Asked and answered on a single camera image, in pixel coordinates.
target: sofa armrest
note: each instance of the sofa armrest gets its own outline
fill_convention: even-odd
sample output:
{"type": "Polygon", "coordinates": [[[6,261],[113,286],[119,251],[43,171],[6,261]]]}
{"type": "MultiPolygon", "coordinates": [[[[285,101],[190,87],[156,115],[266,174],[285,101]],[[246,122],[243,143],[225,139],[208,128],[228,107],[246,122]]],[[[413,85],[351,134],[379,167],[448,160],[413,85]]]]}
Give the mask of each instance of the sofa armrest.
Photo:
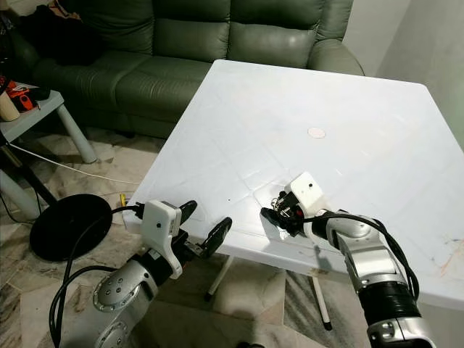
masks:
{"type": "Polygon", "coordinates": [[[355,56],[334,38],[321,40],[313,46],[307,68],[364,76],[364,70],[355,56]]]}
{"type": "Polygon", "coordinates": [[[27,42],[17,30],[11,30],[9,34],[13,43],[15,62],[12,77],[17,80],[28,78],[32,75],[32,69],[40,60],[40,56],[34,46],[27,42]]]}

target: white cable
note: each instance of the white cable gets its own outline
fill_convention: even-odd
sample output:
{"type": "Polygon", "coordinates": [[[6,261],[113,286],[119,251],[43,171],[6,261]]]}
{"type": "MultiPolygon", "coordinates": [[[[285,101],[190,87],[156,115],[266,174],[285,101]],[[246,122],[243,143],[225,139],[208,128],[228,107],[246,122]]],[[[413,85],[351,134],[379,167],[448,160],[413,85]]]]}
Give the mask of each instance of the white cable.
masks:
{"type": "Polygon", "coordinates": [[[117,183],[129,183],[130,185],[138,185],[138,184],[140,184],[140,183],[133,183],[132,181],[116,180],[116,179],[107,178],[106,176],[102,176],[102,175],[86,173],[86,172],[83,172],[82,170],[75,169],[75,168],[72,168],[72,167],[68,167],[67,165],[62,165],[61,163],[58,163],[58,162],[52,161],[51,159],[42,157],[40,154],[35,154],[35,153],[31,152],[31,151],[23,149],[22,147],[16,146],[14,144],[9,143],[9,145],[14,147],[15,149],[18,149],[20,151],[25,152],[26,154],[32,154],[33,156],[36,156],[36,157],[40,158],[41,160],[53,163],[54,165],[58,165],[60,167],[64,167],[64,168],[67,168],[67,169],[74,170],[75,172],[78,172],[78,173],[81,173],[81,174],[85,174],[85,175],[88,175],[88,176],[93,176],[94,178],[101,178],[101,179],[105,179],[105,180],[109,180],[109,181],[116,181],[117,183]]]}

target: sofa backrest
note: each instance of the sofa backrest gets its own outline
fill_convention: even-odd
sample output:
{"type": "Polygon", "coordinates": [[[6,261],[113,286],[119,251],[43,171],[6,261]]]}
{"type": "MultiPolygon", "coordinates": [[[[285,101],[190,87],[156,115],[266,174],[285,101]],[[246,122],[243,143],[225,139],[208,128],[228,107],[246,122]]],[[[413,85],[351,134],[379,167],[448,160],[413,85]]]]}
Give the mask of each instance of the sofa backrest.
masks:
{"type": "Polygon", "coordinates": [[[68,0],[111,49],[306,67],[343,39],[353,0],[68,0]]]}

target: robotic arm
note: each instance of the robotic arm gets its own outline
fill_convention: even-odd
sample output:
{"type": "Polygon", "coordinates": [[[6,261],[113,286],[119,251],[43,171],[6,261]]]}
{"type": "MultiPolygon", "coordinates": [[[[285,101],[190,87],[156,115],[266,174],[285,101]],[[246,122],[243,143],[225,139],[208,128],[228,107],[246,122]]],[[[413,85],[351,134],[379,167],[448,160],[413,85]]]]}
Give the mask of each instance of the robotic arm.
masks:
{"type": "Polygon", "coordinates": [[[194,257],[208,258],[223,243],[232,226],[229,217],[217,224],[202,244],[194,244],[180,229],[196,208],[190,201],[181,207],[167,202],[145,204],[142,239],[150,248],[134,255],[124,266],[102,279],[72,330],[60,344],[65,348],[122,348],[133,327],[145,316],[158,286],[178,278],[194,257]]]}
{"type": "Polygon", "coordinates": [[[321,237],[344,255],[373,348],[436,347],[415,303],[417,279],[401,248],[380,221],[323,209],[327,204],[322,191],[308,173],[287,185],[272,206],[261,211],[270,222],[292,236],[303,233],[321,237]],[[402,261],[407,281],[392,251],[381,242],[380,232],[402,261]]]}

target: marble tile floor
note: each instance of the marble tile floor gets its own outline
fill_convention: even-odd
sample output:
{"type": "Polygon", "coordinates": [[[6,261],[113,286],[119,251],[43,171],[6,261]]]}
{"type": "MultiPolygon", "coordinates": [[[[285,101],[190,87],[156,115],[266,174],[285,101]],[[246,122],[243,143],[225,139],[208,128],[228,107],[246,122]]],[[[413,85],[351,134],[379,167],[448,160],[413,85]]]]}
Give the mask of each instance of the marble tile floor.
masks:
{"type": "MultiPolygon", "coordinates": [[[[83,164],[66,136],[33,134],[23,146],[72,167],[124,181],[139,182],[156,159],[163,140],[126,138],[90,128],[87,136],[99,161],[83,164]]],[[[128,196],[137,185],[90,178],[28,157],[28,163],[59,198],[77,193],[104,197],[116,207],[119,194],[128,196]]],[[[23,217],[7,200],[14,216],[23,217]]],[[[13,223],[0,208],[0,347],[52,347],[48,309],[65,265],[38,259],[29,250],[30,226],[13,223]]],[[[141,248],[139,235],[125,231],[115,216],[107,237],[74,268],[100,264],[120,267],[141,248]]],[[[334,330],[325,331],[308,278],[291,272],[234,260],[211,302],[203,295],[225,257],[194,260],[177,281],[161,289],[144,320],[131,337],[132,347],[230,347],[250,340],[271,347],[368,347],[365,321],[351,285],[320,280],[334,330]]],[[[87,273],[67,296],[64,330],[85,307],[103,273],[87,273]]]]}

